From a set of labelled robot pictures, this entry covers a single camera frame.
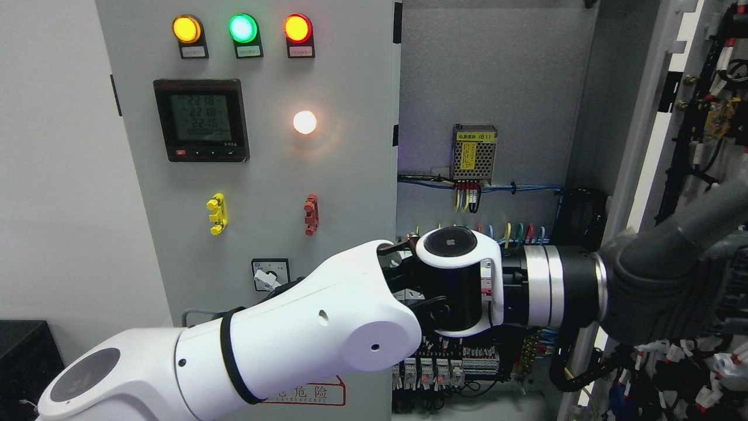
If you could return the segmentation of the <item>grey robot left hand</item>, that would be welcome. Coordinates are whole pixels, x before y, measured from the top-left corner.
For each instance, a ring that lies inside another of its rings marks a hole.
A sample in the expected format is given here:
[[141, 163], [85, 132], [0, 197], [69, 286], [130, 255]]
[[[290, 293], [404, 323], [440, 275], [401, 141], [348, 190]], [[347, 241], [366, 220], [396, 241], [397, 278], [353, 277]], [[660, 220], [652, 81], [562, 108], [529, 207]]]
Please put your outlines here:
[[740, 175], [643, 233], [620, 232], [602, 246], [607, 308], [600, 326], [627, 346], [694, 339], [746, 284], [747, 179]]

